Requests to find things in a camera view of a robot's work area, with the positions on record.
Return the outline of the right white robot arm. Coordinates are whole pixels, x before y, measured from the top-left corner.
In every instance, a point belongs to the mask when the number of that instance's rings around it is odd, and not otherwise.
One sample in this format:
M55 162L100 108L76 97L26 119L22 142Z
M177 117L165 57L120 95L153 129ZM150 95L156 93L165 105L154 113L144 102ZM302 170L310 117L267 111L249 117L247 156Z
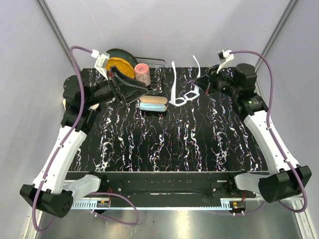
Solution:
M269 109L255 93L256 80L255 67L241 63L222 70L215 65L194 82L208 95L221 92L231 98L232 109L252 133L266 160L269 175L240 173L226 185L228 195L235 198L251 191L272 203L301 194L312 172L290 154L267 118Z

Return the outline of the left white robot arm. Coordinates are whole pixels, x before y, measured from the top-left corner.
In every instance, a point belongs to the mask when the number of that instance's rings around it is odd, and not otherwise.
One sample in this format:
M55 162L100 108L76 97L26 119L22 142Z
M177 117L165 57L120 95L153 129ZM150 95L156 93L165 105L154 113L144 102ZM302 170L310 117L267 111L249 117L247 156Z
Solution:
M39 210L58 218L67 215L73 202L92 193L103 197L108 191L107 177L96 172L69 184L64 182L75 154L92 129L100 103L112 99L129 103L147 92L141 83L125 77L116 67L96 85L85 84L77 74L67 78L63 87L65 112L56 143L32 184L24 184L20 190L33 213Z

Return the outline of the black glasses case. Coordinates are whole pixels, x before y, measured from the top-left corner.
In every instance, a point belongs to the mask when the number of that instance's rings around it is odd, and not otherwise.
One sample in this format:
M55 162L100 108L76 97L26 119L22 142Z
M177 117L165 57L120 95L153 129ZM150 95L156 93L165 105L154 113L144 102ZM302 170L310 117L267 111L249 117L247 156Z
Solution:
M167 103L166 97L145 95L139 98L139 109L148 113L165 113Z

